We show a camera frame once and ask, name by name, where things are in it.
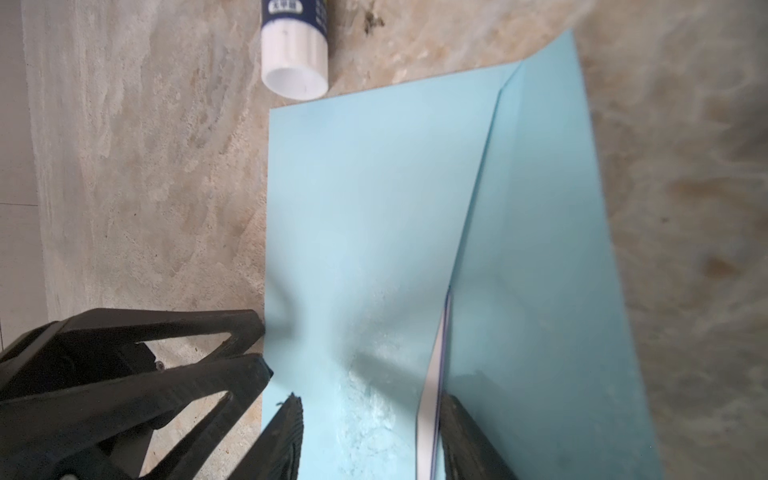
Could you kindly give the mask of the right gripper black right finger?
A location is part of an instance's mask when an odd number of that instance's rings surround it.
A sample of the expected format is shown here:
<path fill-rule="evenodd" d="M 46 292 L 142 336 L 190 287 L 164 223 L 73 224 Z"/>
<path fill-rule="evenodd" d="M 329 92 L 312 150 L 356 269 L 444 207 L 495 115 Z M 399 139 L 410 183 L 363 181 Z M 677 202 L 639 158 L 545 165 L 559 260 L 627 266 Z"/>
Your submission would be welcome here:
<path fill-rule="evenodd" d="M 440 434 L 447 480 L 517 480 L 458 398 L 440 399 Z"/>

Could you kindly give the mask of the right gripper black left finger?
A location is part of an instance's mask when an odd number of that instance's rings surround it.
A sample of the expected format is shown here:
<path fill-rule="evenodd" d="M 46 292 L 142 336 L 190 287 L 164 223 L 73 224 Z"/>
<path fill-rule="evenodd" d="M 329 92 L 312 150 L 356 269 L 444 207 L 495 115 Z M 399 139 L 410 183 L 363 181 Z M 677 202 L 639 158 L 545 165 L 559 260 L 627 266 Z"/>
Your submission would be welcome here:
<path fill-rule="evenodd" d="M 229 476 L 229 480 L 296 480 L 303 433 L 302 401 L 300 397 L 291 394 Z"/>

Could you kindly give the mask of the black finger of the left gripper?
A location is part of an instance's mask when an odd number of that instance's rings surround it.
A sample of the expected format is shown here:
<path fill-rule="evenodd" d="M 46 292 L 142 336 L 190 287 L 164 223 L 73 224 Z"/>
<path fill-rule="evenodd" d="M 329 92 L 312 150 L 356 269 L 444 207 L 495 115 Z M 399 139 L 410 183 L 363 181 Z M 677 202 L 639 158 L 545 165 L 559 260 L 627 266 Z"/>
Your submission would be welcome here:
<path fill-rule="evenodd" d="M 265 326 L 246 310 L 173 312 L 97 308 L 23 334 L 1 353 L 1 394 L 29 396 L 155 372 L 148 341 L 213 334 L 228 338 L 205 360 L 240 355 Z"/>
<path fill-rule="evenodd" d="M 148 473 L 192 479 L 273 376 L 246 354 L 20 397 L 1 404 L 4 479 L 125 479 L 101 449 L 113 437 L 214 394 L 216 406 Z"/>

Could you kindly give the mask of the blue bordered floral letter paper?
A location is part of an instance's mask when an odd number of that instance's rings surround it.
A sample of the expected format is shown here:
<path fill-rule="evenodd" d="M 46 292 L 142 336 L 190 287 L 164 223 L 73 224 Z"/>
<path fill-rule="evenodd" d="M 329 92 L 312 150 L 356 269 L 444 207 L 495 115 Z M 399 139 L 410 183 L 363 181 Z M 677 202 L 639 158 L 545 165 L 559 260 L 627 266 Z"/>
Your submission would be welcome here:
<path fill-rule="evenodd" d="M 427 368 L 416 422 L 416 479 L 435 478 L 439 436 L 440 404 L 443 390 L 445 344 L 451 313 L 452 293 L 448 290 Z"/>

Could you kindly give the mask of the teal paper envelope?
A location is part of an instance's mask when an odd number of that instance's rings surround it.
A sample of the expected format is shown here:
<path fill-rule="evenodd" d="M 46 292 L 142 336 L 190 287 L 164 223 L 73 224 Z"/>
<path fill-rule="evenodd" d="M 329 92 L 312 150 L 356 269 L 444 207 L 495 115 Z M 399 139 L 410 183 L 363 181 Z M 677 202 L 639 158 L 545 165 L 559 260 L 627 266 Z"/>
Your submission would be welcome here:
<path fill-rule="evenodd" d="M 270 114 L 264 412 L 303 479 L 419 479 L 438 388 L 521 479 L 659 479 L 575 39 Z"/>

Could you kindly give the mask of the blue white glue stick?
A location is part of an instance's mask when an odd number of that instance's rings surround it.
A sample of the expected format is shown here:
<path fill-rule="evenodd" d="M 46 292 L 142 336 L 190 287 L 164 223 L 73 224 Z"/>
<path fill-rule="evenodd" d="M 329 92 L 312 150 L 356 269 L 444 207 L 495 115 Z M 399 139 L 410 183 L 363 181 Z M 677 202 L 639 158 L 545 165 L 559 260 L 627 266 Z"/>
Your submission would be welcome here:
<path fill-rule="evenodd" d="M 291 100 L 323 97 L 329 89 L 328 2 L 261 2 L 261 79 Z"/>

